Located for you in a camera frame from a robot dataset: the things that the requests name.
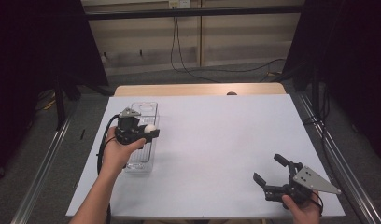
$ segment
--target white ball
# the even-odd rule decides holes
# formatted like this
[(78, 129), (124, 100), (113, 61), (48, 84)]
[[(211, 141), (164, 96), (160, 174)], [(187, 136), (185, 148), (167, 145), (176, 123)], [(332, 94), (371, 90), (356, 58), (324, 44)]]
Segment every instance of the white ball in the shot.
[(145, 127), (144, 133), (150, 133), (150, 132), (155, 131), (155, 130), (156, 130), (156, 126), (153, 124), (149, 124)]

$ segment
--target wall socket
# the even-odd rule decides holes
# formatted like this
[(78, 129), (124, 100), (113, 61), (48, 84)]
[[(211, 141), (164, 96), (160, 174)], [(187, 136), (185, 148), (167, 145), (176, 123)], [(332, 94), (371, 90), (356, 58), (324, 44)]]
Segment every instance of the wall socket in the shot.
[(168, 8), (191, 8), (191, 0), (169, 0)]

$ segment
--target carpeted floor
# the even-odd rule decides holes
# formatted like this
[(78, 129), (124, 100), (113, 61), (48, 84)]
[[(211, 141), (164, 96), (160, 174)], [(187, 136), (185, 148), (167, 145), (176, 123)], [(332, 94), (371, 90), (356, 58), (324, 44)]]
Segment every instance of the carpeted floor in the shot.
[[(108, 77), (110, 87), (115, 90), (119, 85), (135, 84), (173, 84), (173, 83), (210, 83), (211, 80), (200, 79), (204, 77), (217, 82), (260, 82), (269, 81), (266, 72), (279, 72), (284, 62), (272, 63), (262, 69), (253, 70), (260, 64), (241, 64), (214, 67), (225, 70), (250, 70), (247, 72), (219, 72), (219, 71), (192, 71), (191, 74), (173, 70), (132, 74), (125, 76)], [(295, 92), (291, 80), (283, 82), (286, 91), (291, 95), (301, 119), (307, 119), (299, 94), (310, 95), (310, 87), (306, 92)], [(28, 223), (66, 223), (69, 218), (65, 212), (77, 187), (83, 166), (89, 155), (104, 114), (107, 98), (93, 91), (79, 87), (82, 97), (77, 102), (66, 100), (66, 107), (75, 106), (76, 110), (71, 118), (65, 138), (57, 151), (54, 162), (49, 170), (43, 189), (35, 202), (33, 212)], [(20, 206), (21, 200), (29, 189), (39, 165), (43, 161), (50, 142), (54, 137), (57, 125), (55, 106), (50, 110), (40, 110), (35, 113), (34, 124), (24, 136), (22, 143), (6, 167), (6, 175), (0, 179), (0, 223), (9, 223)], [(362, 133), (355, 132), (351, 120), (346, 112), (331, 99), (331, 113), (326, 119), (328, 131), (331, 133), (336, 145), (367, 191), (374, 205), (381, 215), (381, 160), (374, 154), (368, 140)], [(345, 209), (346, 216), (322, 220), (322, 223), (367, 223), (360, 211), (358, 202), (352, 192), (346, 187), (337, 167), (330, 168), (322, 150), (320, 137), (314, 125), (306, 125), (310, 139), (315, 145), (317, 154), (333, 182), (340, 184), (346, 192), (340, 195), (339, 200)], [(290, 220), (268, 220), (270, 223), (290, 223)]]

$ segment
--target white table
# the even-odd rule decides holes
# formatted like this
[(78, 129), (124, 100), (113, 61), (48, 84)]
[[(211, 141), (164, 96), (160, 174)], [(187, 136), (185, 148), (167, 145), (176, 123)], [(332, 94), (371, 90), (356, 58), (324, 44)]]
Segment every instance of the white table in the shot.
[[(289, 95), (112, 97), (68, 216), (97, 177), (95, 154), (108, 120), (133, 102), (159, 104), (161, 135), (153, 171), (118, 178), (111, 198), (114, 217), (290, 217), (281, 203), (266, 202), (252, 179), (257, 172), (268, 185), (288, 183), (288, 168), (273, 159), (275, 153), (328, 179)], [(320, 196), (324, 217), (345, 215), (336, 195)]]

